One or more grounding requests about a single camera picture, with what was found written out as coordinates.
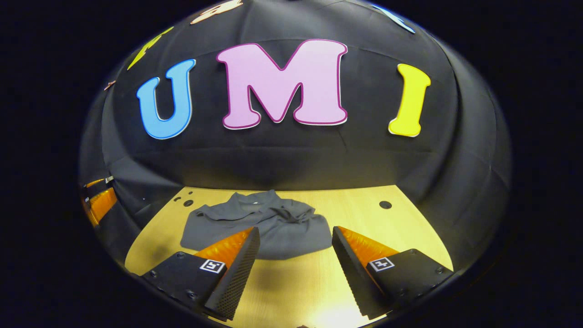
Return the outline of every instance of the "pink letter m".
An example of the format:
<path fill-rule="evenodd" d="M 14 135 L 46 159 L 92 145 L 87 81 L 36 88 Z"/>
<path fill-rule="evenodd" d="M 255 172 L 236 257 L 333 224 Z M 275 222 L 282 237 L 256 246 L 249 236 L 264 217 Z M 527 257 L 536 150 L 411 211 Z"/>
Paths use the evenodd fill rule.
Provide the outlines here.
<path fill-rule="evenodd" d="M 256 43 L 223 50 L 217 61 L 227 67 L 229 113 L 223 125 L 231 130 L 259 124 L 261 115 L 251 107 L 251 91 L 272 121 L 280 123 L 301 86 L 301 104 L 296 121 L 309 125 L 338 125 L 346 122 L 340 106 L 340 58 L 348 48 L 331 40 L 307 40 L 297 47 L 281 69 Z"/>

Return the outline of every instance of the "screw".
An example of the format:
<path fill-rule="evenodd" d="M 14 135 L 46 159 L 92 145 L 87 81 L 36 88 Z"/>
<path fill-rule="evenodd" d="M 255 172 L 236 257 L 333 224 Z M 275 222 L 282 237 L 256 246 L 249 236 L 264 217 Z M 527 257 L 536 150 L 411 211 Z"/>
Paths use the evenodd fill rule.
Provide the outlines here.
<path fill-rule="evenodd" d="M 190 289 L 187 289 L 187 290 L 186 290 L 186 294 L 187 294 L 187 295 L 188 295 L 188 297 L 189 297 L 191 300 L 193 300 L 193 301 L 194 301 L 194 300 L 195 300 L 195 299 L 198 297 L 198 296 L 197 296 L 197 295 L 196 295 L 196 294 L 195 294 L 193 291 L 191 291 Z"/>

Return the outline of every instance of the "gray cloth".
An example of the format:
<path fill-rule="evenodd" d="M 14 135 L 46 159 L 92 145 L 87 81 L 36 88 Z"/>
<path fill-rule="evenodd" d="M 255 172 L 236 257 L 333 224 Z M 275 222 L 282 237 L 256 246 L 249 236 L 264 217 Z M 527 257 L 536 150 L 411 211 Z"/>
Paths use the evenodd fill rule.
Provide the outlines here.
<path fill-rule="evenodd" d="M 251 226 L 259 228 L 258 259 L 285 260 L 332 246 L 326 219 L 305 203 L 274 190 L 234 193 L 226 203 L 204 205 L 188 216 L 180 245 L 201 250 Z"/>

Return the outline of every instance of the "yellow letter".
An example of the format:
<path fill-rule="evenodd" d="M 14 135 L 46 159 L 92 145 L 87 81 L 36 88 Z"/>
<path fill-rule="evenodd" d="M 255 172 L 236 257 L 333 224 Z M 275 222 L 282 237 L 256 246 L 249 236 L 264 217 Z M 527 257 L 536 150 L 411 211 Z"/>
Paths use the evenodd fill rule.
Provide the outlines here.
<path fill-rule="evenodd" d="M 132 63 L 128 66 L 128 71 L 130 68 L 132 68 L 132 66 L 137 63 L 140 59 L 142 59 L 142 57 L 144 57 L 144 55 L 146 54 L 146 50 L 150 49 L 154 43 L 158 42 L 158 40 L 160 40 L 160 38 L 162 37 L 163 34 L 168 33 L 171 29 L 173 29 L 173 27 L 167 29 L 166 31 L 160 33 L 160 35 L 158 35 L 157 37 L 153 38 L 150 40 L 150 42 L 144 44 L 144 46 L 142 47 L 142 49 L 140 50 L 140 52 L 138 53 L 138 55 L 136 56 L 136 58 L 134 58 L 134 61 L 132 61 Z"/>
<path fill-rule="evenodd" d="M 399 64 L 397 70 L 403 76 L 403 98 L 397 117 L 389 123 L 389 132 L 416 137 L 421 132 L 419 117 L 425 99 L 425 89 L 431 85 L 431 79 L 423 71 L 410 65 Z"/>
<path fill-rule="evenodd" d="M 202 20 L 205 20 L 205 19 L 213 16 L 213 15 L 217 15 L 217 14 L 229 11 L 231 9 L 234 9 L 236 7 L 239 7 L 240 5 L 243 4 L 241 1 L 242 0 L 231 0 L 229 2 L 225 2 L 224 4 L 210 8 L 209 10 L 205 11 L 200 16 L 198 16 L 195 20 L 191 21 L 190 25 L 196 24 Z"/>

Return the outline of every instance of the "wooden table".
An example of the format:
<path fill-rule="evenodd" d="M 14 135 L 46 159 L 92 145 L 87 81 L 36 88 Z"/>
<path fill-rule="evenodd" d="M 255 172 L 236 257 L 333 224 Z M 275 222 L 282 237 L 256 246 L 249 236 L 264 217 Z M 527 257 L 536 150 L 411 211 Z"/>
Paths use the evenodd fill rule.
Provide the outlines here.
<path fill-rule="evenodd" d="M 126 268 L 142 275 L 175 252 L 196 253 L 180 246 L 188 215 L 205 204 L 224 203 L 234 192 L 247 195 L 258 191 L 183 188 L 175 196 L 181 199 L 168 202 L 134 241 Z M 276 192 L 281 198 L 314 207 L 326 218 L 330 230 L 340 225 L 399 252 L 417 248 L 453 270 L 439 236 L 396 186 Z M 187 200 L 194 203 L 185 207 Z M 381 201 L 390 202 L 392 207 L 381 208 Z M 381 318 L 368 320 L 360 314 L 330 247 L 288 260 L 256 260 L 235 317 L 224 324 L 234 328 L 355 328 Z"/>

